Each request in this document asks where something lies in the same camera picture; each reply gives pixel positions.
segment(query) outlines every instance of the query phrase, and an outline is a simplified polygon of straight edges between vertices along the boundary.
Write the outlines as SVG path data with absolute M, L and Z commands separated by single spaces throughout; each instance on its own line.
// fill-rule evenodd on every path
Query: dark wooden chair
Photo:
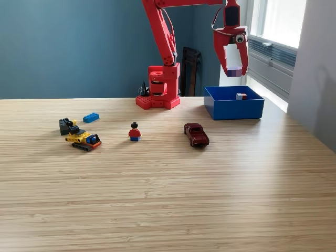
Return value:
M 197 68 L 201 65 L 201 53 L 195 49 L 184 47 L 182 72 L 181 72 L 181 96 L 186 96 L 187 91 L 187 67 L 191 67 L 190 84 L 188 86 L 188 95 L 195 96 Z

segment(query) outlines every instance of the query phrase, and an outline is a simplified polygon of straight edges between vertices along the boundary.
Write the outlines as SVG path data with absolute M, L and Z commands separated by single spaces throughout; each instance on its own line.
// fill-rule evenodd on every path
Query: lego minifigure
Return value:
M 136 122 L 132 123 L 131 125 L 132 129 L 128 133 L 128 137 L 131 139 L 131 141 L 138 142 L 140 138 L 142 137 L 142 134 L 138 130 L 138 124 Z

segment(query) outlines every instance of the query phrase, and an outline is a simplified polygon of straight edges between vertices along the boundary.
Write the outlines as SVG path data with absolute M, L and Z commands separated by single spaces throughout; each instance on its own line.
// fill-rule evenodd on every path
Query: dark gray lego piece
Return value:
M 76 134 L 73 135 L 82 135 L 84 134 L 86 131 L 85 130 L 79 130 Z
M 74 147 L 76 149 L 80 149 L 82 151 L 87 151 L 87 152 L 93 150 L 93 148 L 91 146 L 88 146 L 88 145 L 83 144 L 83 143 L 73 143 L 72 147 Z
M 69 134 L 69 127 L 64 123 L 62 119 L 59 120 L 59 130 L 61 135 Z

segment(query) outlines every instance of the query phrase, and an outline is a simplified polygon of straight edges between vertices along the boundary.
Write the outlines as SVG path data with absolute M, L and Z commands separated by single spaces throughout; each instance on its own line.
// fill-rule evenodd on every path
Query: small cube in box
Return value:
M 245 93 L 238 93 L 236 100 L 247 100 L 247 95 Z

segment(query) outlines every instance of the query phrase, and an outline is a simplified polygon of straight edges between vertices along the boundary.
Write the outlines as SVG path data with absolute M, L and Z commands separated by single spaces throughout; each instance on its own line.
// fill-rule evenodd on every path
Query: red toy car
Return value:
M 189 138 L 192 147 L 204 147 L 209 145 L 209 138 L 198 123 L 187 123 L 184 126 L 184 134 Z

